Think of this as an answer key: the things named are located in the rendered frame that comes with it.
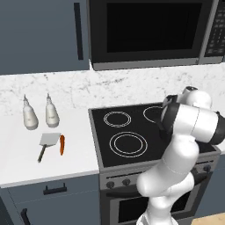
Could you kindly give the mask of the grey base cupboard door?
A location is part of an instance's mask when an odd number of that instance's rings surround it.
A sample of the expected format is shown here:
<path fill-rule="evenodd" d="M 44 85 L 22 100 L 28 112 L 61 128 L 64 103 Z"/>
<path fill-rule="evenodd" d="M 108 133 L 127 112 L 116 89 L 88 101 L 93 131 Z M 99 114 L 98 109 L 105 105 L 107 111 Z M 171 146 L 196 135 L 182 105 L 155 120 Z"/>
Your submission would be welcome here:
<path fill-rule="evenodd" d="M 27 209 L 31 225 L 100 225 L 97 191 L 19 203 L 16 208 L 19 213 Z"/>

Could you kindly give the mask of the black hob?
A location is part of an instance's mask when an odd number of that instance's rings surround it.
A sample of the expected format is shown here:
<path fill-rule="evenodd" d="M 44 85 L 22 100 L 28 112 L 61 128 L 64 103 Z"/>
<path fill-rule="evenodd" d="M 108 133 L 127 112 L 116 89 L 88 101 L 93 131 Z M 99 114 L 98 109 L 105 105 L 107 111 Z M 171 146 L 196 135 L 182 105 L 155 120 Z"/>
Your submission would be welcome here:
<path fill-rule="evenodd" d="M 159 160 L 171 139 L 158 126 L 162 110 L 161 103 L 90 109 L 100 168 Z"/>

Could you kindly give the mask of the white squeeze bottle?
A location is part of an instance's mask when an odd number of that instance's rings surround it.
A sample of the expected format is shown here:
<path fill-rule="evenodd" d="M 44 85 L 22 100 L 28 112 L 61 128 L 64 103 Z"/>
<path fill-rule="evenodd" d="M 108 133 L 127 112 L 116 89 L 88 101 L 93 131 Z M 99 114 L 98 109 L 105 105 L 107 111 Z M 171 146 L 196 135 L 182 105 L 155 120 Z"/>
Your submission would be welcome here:
<path fill-rule="evenodd" d="M 24 125 L 28 130 L 34 130 L 38 127 L 38 118 L 26 97 L 24 97 L 23 118 Z"/>
<path fill-rule="evenodd" d="M 47 95 L 46 123 L 49 127 L 57 127 L 60 123 L 58 112 L 56 111 L 50 95 Z"/>

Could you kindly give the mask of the black microwave oven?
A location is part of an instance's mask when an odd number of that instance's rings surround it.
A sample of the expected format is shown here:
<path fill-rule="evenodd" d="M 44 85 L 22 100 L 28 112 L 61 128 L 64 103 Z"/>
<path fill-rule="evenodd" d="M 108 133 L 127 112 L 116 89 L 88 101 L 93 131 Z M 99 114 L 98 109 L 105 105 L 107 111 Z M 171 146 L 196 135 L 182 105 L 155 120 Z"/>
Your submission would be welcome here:
<path fill-rule="evenodd" d="M 225 61 L 225 0 L 87 0 L 95 70 Z"/>

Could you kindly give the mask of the orange carrot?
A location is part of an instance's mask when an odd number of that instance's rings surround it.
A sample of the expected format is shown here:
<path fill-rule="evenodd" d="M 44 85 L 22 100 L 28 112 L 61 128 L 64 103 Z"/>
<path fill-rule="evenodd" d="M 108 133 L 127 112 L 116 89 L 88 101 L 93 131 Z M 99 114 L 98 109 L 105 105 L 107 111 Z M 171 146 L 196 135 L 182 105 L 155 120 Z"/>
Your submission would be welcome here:
<path fill-rule="evenodd" d="M 60 144 L 61 144 L 60 153 L 61 153 L 61 156 L 62 156 L 63 152 L 64 152 L 64 147 L 65 147 L 65 137 L 64 137 L 63 134 L 60 136 Z"/>

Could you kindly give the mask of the grey base cupboard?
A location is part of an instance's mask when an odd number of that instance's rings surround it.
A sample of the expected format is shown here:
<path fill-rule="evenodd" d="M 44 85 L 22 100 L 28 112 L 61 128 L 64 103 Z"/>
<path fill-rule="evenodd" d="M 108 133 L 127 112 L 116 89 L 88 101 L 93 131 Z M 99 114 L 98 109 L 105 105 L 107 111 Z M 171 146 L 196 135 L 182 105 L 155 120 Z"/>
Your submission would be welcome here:
<path fill-rule="evenodd" d="M 195 217 L 225 213 L 225 155 L 221 155 Z"/>

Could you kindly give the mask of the grey drawer front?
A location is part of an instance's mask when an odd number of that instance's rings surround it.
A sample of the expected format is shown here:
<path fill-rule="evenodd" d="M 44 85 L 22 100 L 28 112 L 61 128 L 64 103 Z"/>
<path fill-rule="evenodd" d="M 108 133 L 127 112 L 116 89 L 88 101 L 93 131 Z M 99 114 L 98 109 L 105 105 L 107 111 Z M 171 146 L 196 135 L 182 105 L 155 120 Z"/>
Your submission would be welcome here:
<path fill-rule="evenodd" d="M 31 185 L 20 185 L 8 189 L 15 203 L 44 200 L 51 197 L 97 190 L 98 174 Z"/>

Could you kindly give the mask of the grey wall cupboard door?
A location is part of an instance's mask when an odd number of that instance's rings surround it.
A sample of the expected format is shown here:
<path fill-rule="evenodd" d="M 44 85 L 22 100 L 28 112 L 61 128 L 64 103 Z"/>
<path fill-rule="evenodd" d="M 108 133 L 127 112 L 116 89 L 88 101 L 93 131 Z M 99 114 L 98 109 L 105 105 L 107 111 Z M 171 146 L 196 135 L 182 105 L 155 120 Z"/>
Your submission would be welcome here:
<path fill-rule="evenodd" d="M 83 60 L 76 47 L 80 3 Z M 86 0 L 0 0 L 0 75 L 89 68 Z"/>

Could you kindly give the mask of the grey spatula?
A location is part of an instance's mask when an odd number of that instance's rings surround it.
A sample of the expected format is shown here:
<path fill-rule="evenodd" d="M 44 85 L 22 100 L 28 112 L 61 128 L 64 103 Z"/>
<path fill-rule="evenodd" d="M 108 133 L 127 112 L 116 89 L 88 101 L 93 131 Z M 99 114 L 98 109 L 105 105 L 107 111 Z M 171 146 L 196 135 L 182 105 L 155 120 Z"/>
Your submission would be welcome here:
<path fill-rule="evenodd" d="M 42 157 L 45 153 L 46 148 L 54 146 L 59 138 L 60 138 L 60 133 L 43 133 L 41 138 L 40 138 L 40 146 L 42 147 L 38 162 L 40 163 L 42 160 Z"/>

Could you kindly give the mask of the steel oven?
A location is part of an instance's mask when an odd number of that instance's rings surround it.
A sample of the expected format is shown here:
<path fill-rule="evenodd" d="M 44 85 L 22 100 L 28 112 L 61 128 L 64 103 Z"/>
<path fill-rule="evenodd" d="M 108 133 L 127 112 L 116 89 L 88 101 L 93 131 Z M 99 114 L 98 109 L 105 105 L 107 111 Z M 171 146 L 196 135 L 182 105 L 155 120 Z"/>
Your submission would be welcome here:
<path fill-rule="evenodd" d="M 172 217 L 179 225 L 191 225 L 193 217 L 197 211 L 201 198 L 207 188 L 207 184 L 213 174 L 219 160 L 218 152 L 201 153 L 199 159 L 192 169 L 192 174 L 206 174 L 207 179 L 181 197 L 174 203 L 171 209 Z M 204 166 L 210 165 L 211 171 L 205 172 Z M 137 219 L 144 213 L 148 205 L 148 198 L 142 196 L 135 198 L 112 198 L 106 195 L 109 192 L 134 192 L 138 176 L 150 169 L 149 167 L 133 168 L 132 170 L 117 171 L 100 175 L 100 211 L 101 225 L 135 225 Z M 130 179 L 130 184 L 124 186 L 122 181 Z M 114 188 L 106 186 L 109 181 L 113 181 Z"/>

